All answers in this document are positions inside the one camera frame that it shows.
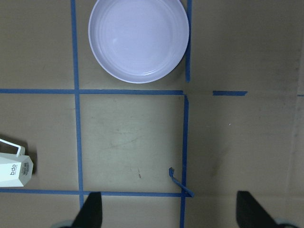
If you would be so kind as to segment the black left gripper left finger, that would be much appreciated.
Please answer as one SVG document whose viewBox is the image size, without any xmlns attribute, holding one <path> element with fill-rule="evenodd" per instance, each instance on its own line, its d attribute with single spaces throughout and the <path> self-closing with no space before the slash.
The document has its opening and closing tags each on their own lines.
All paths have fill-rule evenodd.
<svg viewBox="0 0 304 228">
<path fill-rule="evenodd" d="M 102 226 L 102 195 L 91 192 L 74 220 L 75 228 L 100 228 Z"/>
</svg>

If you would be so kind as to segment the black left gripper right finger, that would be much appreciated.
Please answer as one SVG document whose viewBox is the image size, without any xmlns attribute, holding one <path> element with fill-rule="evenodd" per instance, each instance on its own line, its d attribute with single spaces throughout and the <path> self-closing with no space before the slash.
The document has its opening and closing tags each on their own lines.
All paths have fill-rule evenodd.
<svg viewBox="0 0 304 228">
<path fill-rule="evenodd" d="M 238 191 L 236 221 L 240 228 L 277 228 L 278 224 L 248 191 Z"/>
</svg>

